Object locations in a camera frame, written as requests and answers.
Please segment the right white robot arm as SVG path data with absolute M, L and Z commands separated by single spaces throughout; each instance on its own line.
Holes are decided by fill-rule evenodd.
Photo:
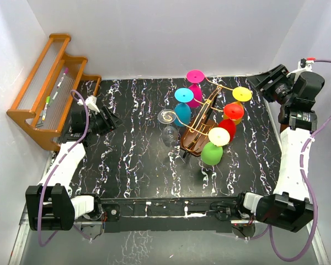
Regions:
M 254 215 L 260 222 L 297 232 L 313 219 L 313 203 L 301 176 L 301 150 L 309 159 L 306 140 L 317 130 L 312 107 L 325 79 L 312 71 L 313 61 L 302 60 L 292 72 L 284 65 L 251 76 L 249 81 L 268 102 L 280 104 L 281 162 L 276 187 L 271 195 L 246 192 L 235 205 L 241 219 Z

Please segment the yellow orange plastic wine glass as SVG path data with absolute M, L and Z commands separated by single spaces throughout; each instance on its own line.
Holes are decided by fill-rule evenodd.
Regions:
M 229 103 L 223 108 L 224 120 L 229 119 L 238 125 L 244 116 L 244 102 L 251 100 L 253 92 L 245 87 L 236 87 L 232 90 L 234 102 Z

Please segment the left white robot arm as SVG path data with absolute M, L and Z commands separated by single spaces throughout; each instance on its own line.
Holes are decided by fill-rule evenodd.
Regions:
M 37 185 L 28 186 L 25 192 L 30 228 L 37 230 L 65 230 L 75 220 L 87 216 L 98 220 L 103 207 L 97 195 L 87 193 L 70 198 L 68 187 L 72 177 L 86 155 L 93 136 L 104 136 L 122 124 L 122 120 L 107 107 L 99 112 L 74 110 L 71 113 L 71 133 L 67 133 L 60 151 L 49 171 Z

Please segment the red plastic wine glass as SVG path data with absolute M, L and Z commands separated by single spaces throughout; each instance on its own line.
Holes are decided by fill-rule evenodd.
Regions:
M 218 127 L 228 131 L 230 142 L 236 134 L 236 126 L 242 121 L 244 108 L 241 102 L 236 101 L 225 105 L 223 108 L 223 120 L 218 124 Z

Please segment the magenta plastic wine glass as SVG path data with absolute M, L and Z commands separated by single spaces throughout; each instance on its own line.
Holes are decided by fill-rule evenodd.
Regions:
M 197 108 L 202 102 L 202 90 L 200 88 L 200 83 L 205 79 L 205 75 L 200 70 L 191 70 L 187 73 L 186 79 L 191 83 L 189 89 L 194 94 L 194 98 L 188 102 L 188 106 L 191 108 Z

